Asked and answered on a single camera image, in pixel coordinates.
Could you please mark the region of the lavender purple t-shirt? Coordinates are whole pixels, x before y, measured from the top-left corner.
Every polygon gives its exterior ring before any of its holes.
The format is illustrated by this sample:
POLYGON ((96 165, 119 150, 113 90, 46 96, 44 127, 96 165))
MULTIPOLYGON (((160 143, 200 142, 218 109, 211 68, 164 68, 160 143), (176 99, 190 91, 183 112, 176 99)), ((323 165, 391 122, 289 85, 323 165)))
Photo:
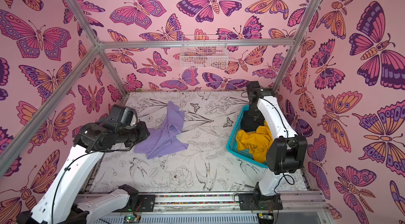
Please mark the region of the lavender purple t-shirt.
POLYGON ((134 152, 145 154, 147 159, 154 159, 188 149, 177 136, 182 133, 185 112, 173 102, 167 105, 167 114, 160 128, 149 129, 149 137, 135 146, 134 152))

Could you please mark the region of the teal plastic laundry basket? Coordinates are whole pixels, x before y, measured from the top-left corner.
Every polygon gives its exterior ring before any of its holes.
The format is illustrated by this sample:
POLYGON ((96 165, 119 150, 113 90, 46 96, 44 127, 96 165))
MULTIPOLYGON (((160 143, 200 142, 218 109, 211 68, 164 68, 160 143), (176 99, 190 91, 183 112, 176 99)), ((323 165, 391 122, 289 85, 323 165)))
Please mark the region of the teal plastic laundry basket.
POLYGON ((227 149, 227 151, 229 153, 231 153, 232 155, 234 155, 235 157, 237 157, 239 159, 242 159, 242 160, 244 160, 246 162, 254 164, 254 165, 256 165, 256 166, 258 166, 260 168, 267 169, 267 163, 266 162, 264 162, 264 163, 256 162, 253 159, 253 156, 249 153, 248 149, 241 150, 241 151, 238 151, 238 149, 237 149, 236 136, 237 136, 238 131, 240 130, 240 123, 241 123, 242 118, 244 116, 244 112, 248 111, 248 110, 249 110, 249 105, 244 105, 242 107, 242 110, 240 111, 240 114, 239 114, 239 116, 238 116, 238 118, 237 118, 237 120, 235 122, 235 125, 234 125, 234 127, 232 129, 231 136, 228 139, 226 149, 227 149))

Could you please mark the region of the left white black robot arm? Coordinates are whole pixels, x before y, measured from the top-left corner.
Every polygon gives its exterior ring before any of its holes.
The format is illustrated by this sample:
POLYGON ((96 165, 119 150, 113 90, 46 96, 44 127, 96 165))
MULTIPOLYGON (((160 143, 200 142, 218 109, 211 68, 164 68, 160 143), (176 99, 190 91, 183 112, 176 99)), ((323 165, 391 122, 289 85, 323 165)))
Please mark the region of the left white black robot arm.
POLYGON ((150 135, 134 108, 115 104, 106 118, 81 127, 62 170, 47 193, 30 211, 17 216, 18 224, 91 224, 117 210, 136 210, 139 192, 122 185, 95 200, 75 204, 84 182, 104 154, 123 152, 150 135))

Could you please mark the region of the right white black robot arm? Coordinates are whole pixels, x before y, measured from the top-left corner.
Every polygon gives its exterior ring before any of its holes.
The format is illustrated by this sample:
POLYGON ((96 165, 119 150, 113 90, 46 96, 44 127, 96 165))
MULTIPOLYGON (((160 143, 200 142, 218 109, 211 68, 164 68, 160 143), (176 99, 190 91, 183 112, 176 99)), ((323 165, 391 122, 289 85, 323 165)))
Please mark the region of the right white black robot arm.
POLYGON ((247 85, 247 95, 247 120, 258 125, 267 123, 273 139, 270 149, 264 151, 268 170, 258 182, 255 194, 259 199, 275 197, 282 181, 295 183, 292 174, 303 167, 308 142, 291 128, 271 88, 262 88, 258 81, 252 81, 247 85))

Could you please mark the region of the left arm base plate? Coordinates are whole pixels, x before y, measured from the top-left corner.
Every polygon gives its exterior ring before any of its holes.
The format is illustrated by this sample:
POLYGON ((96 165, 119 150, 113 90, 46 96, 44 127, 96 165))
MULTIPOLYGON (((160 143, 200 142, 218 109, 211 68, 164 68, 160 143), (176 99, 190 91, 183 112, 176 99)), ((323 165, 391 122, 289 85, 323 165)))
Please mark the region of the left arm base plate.
POLYGON ((154 194, 132 195, 121 212, 153 212, 155 200, 156 195, 154 194))

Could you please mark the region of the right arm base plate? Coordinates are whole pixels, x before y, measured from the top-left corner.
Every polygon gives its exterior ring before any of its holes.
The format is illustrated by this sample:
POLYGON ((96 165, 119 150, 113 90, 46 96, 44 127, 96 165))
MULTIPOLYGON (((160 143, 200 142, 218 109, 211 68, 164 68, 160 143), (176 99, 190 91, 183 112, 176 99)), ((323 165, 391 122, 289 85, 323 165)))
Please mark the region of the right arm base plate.
POLYGON ((239 203, 242 211, 270 211, 282 210, 283 205, 279 195, 262 196, 254 193, 237 193, 235 201, 239 203))

